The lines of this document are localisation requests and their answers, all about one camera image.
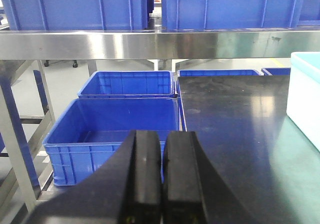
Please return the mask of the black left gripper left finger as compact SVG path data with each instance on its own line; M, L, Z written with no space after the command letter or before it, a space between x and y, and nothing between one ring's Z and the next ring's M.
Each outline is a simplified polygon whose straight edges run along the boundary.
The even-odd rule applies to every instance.
M161 148L155 131L130 131L79 184L35 207L27 224L159 224Z

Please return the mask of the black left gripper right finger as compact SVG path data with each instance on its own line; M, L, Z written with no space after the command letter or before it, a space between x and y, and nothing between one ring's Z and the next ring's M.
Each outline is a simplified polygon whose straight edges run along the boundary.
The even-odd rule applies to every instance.
M162 164L165 224L253 222L210 164L195 132L170 132Z

